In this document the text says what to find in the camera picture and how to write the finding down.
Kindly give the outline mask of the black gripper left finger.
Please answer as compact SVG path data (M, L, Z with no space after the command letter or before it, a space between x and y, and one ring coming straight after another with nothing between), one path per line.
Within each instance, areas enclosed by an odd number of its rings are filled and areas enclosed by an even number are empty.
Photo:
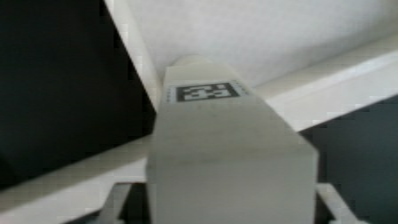
M114 185L97 224L150 224L145 183L118 183Z

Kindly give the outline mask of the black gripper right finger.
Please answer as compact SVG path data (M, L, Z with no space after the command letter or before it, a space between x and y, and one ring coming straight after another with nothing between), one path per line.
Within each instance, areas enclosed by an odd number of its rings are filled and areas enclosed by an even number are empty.
M331 183L317 184L315 224L372 224L361 220Z

